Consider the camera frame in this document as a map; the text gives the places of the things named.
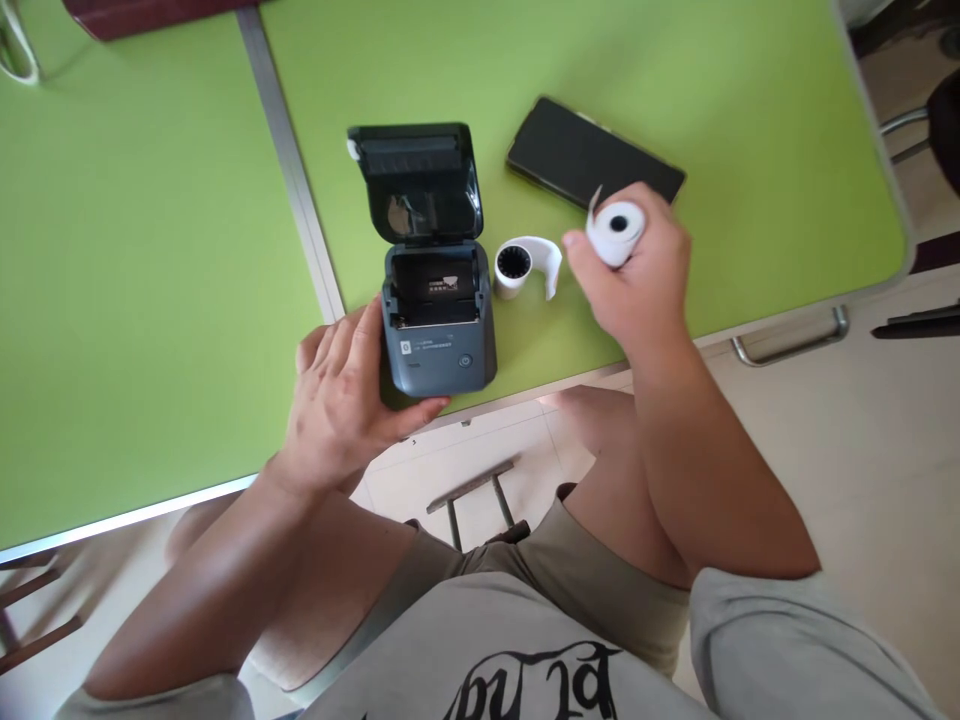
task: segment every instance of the smartphone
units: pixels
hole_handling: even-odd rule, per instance
[[[673,203],[687,177],[545,95],[513,139],[507,166],[583,209],[601,185],[600,201],[635,182],[645,182]]]

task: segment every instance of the gray shorts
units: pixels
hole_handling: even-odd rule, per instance
[[[413,546],[360,627],[323,670],[287,695],[306,707],[429,590],[481,572],[513,575],[604,640],[672,677],[690,593],[654,580],[588,533],[563,506],[574,487],[558,488],[543,522],[516,544],[492,542],[460,553],[417,526]]]

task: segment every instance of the right hand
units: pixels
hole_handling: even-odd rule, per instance
[[[684,297],[690,266],[690,235],[673,210],[644,183],[611,195],[604,206],[626,200],[647,216],[646,229],[630,259],[611,270],[597,257],[582,230],[563,236],[567,260],[590,301],[600,327],[628,355],[664,342],[689,341]]]
[[[433,420],[450,398],[394,412],[380,399],[380,296],[297,349],[297,386],[283,448],[272,464],[277,482],[304,496],[356,488],[370,461]]]

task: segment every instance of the printer lid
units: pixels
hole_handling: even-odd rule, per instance
[[[387,242],[448,245],[480,236],[480,187],[464,123],[354,127],[347,149]]]

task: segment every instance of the forearm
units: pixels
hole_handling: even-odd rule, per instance
[[[650,497],[694,572],[819,569],[803,520],[686,336],[628,351]]]
[[[237,672],[293,577],[323,496],[260,477],[134,610],[84,683],[105,700],[143,697]]]

